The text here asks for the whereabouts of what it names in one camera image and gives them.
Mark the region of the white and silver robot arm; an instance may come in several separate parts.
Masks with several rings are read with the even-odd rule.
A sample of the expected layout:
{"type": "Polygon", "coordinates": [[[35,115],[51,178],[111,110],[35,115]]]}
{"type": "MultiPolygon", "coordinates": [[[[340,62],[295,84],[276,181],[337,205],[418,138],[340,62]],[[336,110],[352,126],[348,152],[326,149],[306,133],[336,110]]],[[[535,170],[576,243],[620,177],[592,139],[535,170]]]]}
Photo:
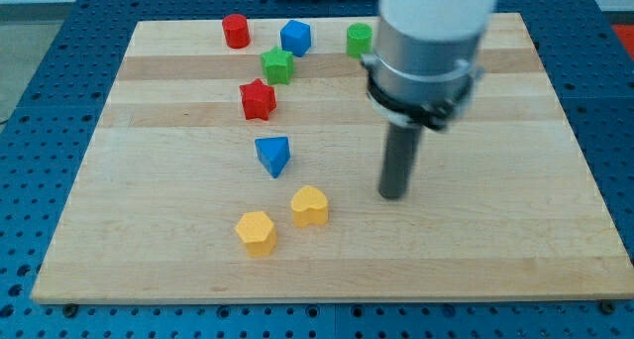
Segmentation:
{"type": "Polygon", "coordinates": [[[390,125],[442,130],[469,107],[477,47],[498,0],[379,0],[368,97],[390,125]]]}

